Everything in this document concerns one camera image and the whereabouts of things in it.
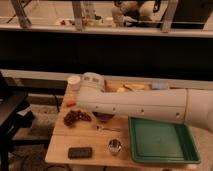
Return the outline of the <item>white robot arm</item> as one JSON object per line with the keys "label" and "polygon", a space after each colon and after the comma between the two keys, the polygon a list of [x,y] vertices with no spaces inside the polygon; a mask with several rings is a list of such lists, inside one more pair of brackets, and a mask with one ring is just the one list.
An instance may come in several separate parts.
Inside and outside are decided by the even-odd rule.
{"label": "white robot arm", "polygon": [[106,92],[104,77],[82,75],[77,106],[92,112],[185,124],[213,133],[213,91],[197,89]]}

